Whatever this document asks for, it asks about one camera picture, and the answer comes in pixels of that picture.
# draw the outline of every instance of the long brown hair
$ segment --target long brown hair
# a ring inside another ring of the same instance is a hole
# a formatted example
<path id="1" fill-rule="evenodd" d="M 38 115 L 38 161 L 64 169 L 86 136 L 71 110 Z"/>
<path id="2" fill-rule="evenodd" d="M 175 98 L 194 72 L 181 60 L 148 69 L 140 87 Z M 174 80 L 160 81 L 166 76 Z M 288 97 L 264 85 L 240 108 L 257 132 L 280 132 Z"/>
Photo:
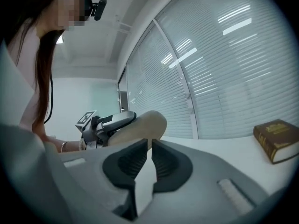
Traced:
<path id="1" fill-rule="evenodd" d="M 28 30 L 37 24 L 42 11 L 47 8 L 52 3 L 52 1 L 53 0 L 27 0 L 27 2 L 22 5 L 21 11 L 15 15 L 16 21 L 13 22 L 12 26 L 5 35 L 5 42 L 7 45 L 12 41 L 24 22 L 27 19 L 30 19 L 30 22 L 25 25 L 25 29 L 21 35 L 17 63 L 20 58 L 24 38 Z M 56 42 L 63 32 L 64 30 L 50 31 L 40 39 L 39 49 L 36 54 L 35 75 L 36 84 L 38 83 L 40 92 L 35 124 L 43 122 L 49 107 L 49 85 L 53 53 Z"/>

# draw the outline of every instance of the white top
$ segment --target white top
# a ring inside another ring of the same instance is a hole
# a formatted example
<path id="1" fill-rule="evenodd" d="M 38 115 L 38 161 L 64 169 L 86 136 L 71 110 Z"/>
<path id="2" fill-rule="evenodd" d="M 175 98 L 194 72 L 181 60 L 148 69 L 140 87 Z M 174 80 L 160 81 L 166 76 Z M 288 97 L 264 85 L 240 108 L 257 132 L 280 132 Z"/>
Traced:
<path id="1" fill-rule="evenodd" d="M 29 101 L 20 121 L 21 128 L 32 131 L 32 124 L 36 119 L 37 104 L 39 99 L 38 87 L 36 90 L 35 66 L 36 54 L 39 48 L 40 39 L 36 35 L 36 28 L 30 28 L 24 38 L 19 62 L 17 64 L 19 45 L 23 30 L 24 25 L 21 26 L 18 33 L 15 35 L 13 40 L 8 45 L 7 49 L 13 62 L 17 65 L 18 70 L 23 75 L 28 84 L 31 86 L 31 88 L 34 90 L 34 94 L 31 100 Z"/>

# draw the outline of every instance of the window blind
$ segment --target window blind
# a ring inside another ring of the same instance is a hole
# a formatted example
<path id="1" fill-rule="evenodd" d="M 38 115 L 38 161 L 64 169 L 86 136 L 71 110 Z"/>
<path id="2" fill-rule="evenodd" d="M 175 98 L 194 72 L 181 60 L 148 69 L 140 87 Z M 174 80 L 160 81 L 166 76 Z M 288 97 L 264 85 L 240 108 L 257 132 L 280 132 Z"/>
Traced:
<path id="1" fill-rule="evenodd" d="M 201 139 L 299 125 L 298 45 L 271 0 L 173 0 L 156 18 L 179 58 Z"/>
<path id="2" fill-rule="evenodd" d="M 129 108 L 137 116 L 149 110 L 159 111 L 167 119 L 164 135 L 192 138 L 182 81 L 178 71 L 169 68 L 174 58 L 157 27 L 150 27 L 127 62 Z"/>

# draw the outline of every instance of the white wall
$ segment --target white wall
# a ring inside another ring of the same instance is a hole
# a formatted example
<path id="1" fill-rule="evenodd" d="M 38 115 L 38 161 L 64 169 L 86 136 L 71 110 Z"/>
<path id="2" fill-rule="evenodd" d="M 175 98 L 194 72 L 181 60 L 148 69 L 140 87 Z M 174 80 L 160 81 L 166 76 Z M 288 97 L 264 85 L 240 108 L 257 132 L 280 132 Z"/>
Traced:
<path id="1" fill-rule="evenodd" d="M 71 60 L 54 60 L 52 75 L 54 78 L 86 77 L 116 80 L 116 64 L 106 64 L 97 57 L 83 57 Z"/>
<path id="2" fill-rule="evenodd" d="M 54 78 L 53 114 L 45 124 L 47 135 L 61 140 L 79 140 L 75 123 L 90 110 L 108 116 L 119 113 L 115 81 L 93 78 Z"/>
<path id="3" fill-rule="evenodd" d="M 131 52 L 148 25 L 170 1 L 171 0 L 149 0 L 143 7 L 130 30 L 131 33 L 127 36 L 122 46 L 117 63 L 117 79 L 121 77 Z"/>

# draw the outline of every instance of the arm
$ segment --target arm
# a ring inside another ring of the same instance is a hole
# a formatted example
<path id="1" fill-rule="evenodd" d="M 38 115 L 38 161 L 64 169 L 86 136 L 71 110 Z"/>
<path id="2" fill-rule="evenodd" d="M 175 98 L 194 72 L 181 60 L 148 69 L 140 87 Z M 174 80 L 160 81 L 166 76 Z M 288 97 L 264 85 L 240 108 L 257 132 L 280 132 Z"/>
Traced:
<path id="1" fill-rule="evenodd" d="M 32 126 L 33 133 L 37 134 L 43 142 L 51 142 L 56 146 L 57 151 L 61 152 L 63 140 L 51 138 L 46 135 L 45 126 L 43 123 Z M 79 141 L 67 142 L 63 147 L 63 152 L 79 151 Z"/>

